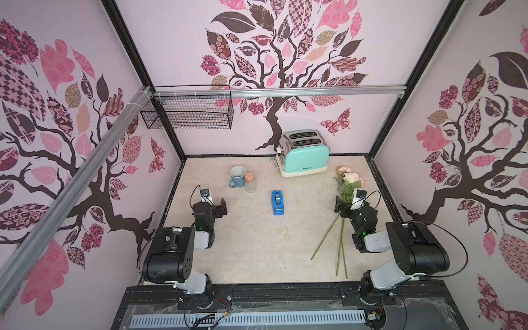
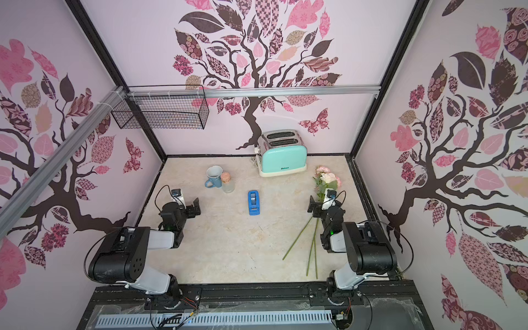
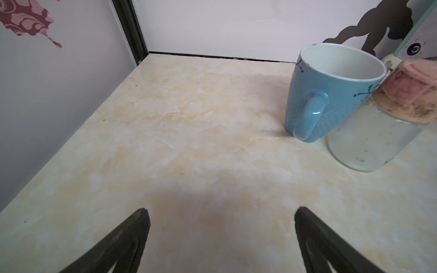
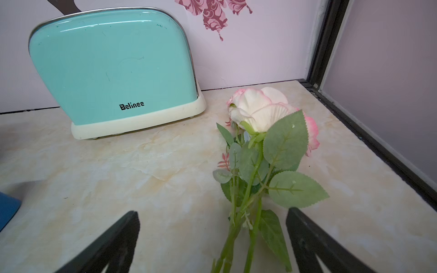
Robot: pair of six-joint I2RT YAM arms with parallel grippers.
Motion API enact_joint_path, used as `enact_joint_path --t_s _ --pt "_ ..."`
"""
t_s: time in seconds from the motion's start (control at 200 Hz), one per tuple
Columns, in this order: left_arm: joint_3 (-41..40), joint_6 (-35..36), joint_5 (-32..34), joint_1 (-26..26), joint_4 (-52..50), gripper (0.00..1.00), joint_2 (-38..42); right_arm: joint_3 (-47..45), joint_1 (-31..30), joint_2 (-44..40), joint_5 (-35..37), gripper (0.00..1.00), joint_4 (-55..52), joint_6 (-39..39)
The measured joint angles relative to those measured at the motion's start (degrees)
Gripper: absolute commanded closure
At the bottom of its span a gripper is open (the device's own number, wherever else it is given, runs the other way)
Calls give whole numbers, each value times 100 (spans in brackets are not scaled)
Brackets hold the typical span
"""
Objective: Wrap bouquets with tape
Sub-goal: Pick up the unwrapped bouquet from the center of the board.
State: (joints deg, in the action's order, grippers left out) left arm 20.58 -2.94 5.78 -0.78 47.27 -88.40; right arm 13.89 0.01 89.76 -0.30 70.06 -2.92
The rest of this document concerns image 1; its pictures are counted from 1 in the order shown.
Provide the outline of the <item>blue tape dispenser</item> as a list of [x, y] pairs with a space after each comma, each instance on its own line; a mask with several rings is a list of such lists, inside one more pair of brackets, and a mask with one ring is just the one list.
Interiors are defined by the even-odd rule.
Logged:
[[285, 214], [283, 193], [281, 191], [273, 191], [272, 196], [272, 212], [275, 216]]

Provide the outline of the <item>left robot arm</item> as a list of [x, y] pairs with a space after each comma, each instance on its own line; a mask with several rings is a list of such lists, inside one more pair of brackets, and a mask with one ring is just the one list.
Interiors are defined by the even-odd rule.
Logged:
[[214, 205], [203, 200], [192, 206], [195, 217], [193, 226], [163, 227], [158, 229], [143, 257], [139, 271], [142, 279], [156, 285], [171, 285], [187, 295], [213, 295], [210, 276], [193, 266], [195, 250], [213, 247], [215, 222], [228, 214], [226, 201]]

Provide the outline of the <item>pink flower bouquet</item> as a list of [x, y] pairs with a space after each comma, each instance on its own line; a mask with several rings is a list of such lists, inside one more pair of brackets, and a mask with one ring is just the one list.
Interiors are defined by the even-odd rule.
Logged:
[[[335, 180], [338, 184], [338, 196], [345, 202], [345, 203], [352, 203], [353, 201], [353, 191], [355, 188], [364, 188], [364, 180], [359, 176], [358, 173], [354, 172], [351, 167], [339, 165], [335, 169]], [[338, 215], [338, 213], [335, 213], [336, 216], [334, 220], [331, 222], [327, 230], [325, 231], [322, 239], [316, 246], [316, 249], [314, 250], [310, 261], [313, 261], [318, 253], [320, 252], [321, 248], [323, 247], [324, 243], [326, 242], [327, 238], [329, 237], [331, 231], [334, 229], [336, 224], [340, 222], [340, 232], [338, 235], [338, 256], [335, 266], [335, 276], [339, 276], [341, 264], [343, 264], [343, 268], [345, 271], [345, 279], [348, 279], [348, 267], [345, 257], [345, 247], [344, 247], [344, 231], [345, 231], [345, 218], [342, 218]]]

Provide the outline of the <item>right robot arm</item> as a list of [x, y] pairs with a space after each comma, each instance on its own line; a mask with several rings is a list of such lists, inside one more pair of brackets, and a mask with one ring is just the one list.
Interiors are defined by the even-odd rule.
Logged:
[[374, 291], [392, 290], [415, 277], [448, 270], [447, 251], [424, 222], [389, 221], [384, 230], [378, 231], [378, 211], [368, 202], [361, 199], [345, 202], [339, 196], [335, 199], [334, 212], [351, 222], [352, 240], [358, 251], [393, 253], [393, 258], [384, 265], [363, 274], [358, 289], [361, 298], [367, 298]]

